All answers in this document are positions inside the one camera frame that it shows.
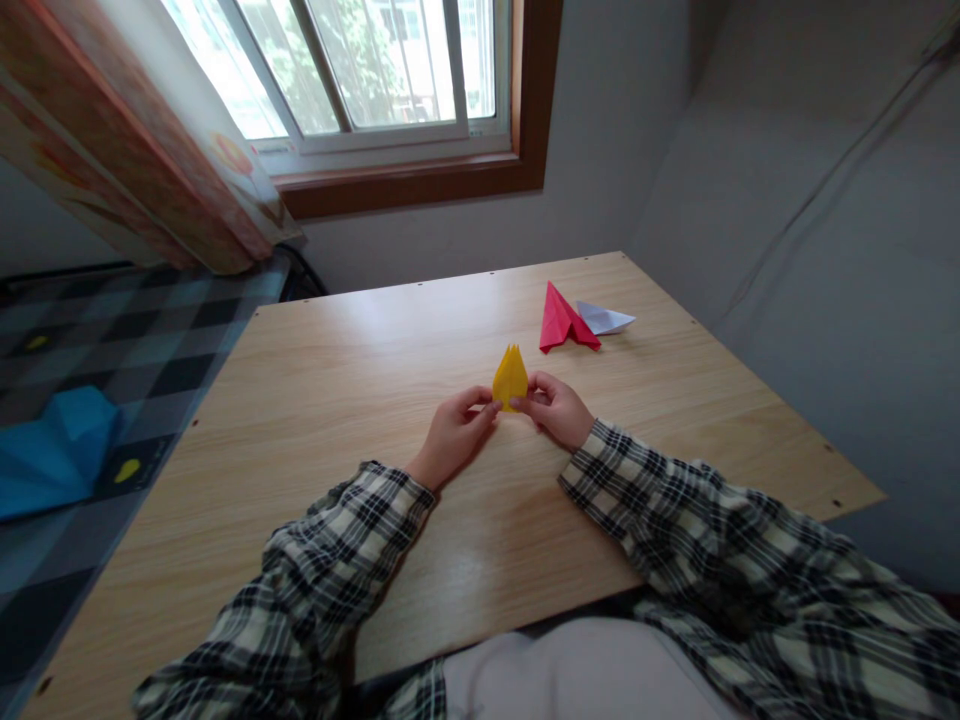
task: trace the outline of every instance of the bed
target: bed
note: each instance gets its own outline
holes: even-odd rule
[[[278,252],[235,277],[48,278],[0,308],[0,427],[83,385],[122,414],[91,498],[0,524],[0,717],[22,707],[256,308],[316,294],[302,258]]]

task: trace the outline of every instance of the plaid shirt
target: plaid shirt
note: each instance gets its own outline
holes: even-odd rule
[[[847,538],[601,420],[560,485],[657,591],[636,618],[754,717],[960,717],[960,625]],[[336,716],[345,638],[434,502],[404,472],[361,465],[273,534],[207,640],[137,690],[139,716]],[[445,713],[435,660],[381,716]]]

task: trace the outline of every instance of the floral curtain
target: floral curtain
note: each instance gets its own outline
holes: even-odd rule
[[[0,2],[0,155],[139,265],[299,234],[160,0]]]

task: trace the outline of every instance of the gray wall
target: gray wall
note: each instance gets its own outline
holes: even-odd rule
[[[960,68],[828,189],[720,320],[948,6],[735,3],[630,252],[890,495],[834,527],[912,582],[956,592]]]
[[[0,158],[0,277],[122,259]]]
[[[309,223],[305,253],[331,291],[630,242],[728,2],[610,5],[564,2],[543,192]]]

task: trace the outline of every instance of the paper airplane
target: paper airplane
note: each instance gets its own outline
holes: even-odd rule
[[[600,349],[600,341],[590,332],[590,328],[577,315],[570,303],[563,299],[552,282],[547,282],[547,300],[543,307],[543,326],[540,329],[540,349],[550,352],[557,345],[563,345],[567,337],[574,342],[586,345],[594,350]]]
[[[0,520],[90,497],[119,419],[86,385],[54,395],[39,420],[0,432]]]
[[[510,407],[510,398],[527,396],[527,369],[520,357],[520,347],[511,345],[503,354],[497,374],[493,377],[493,399],[503,403],[505,412],[517,412]]]
[[[577,300],[577,310],[580,311],[580,317],[594,335],[616,335],[626,330],[627,325],[636,320],[633,315],[607,310],[582,300]]]

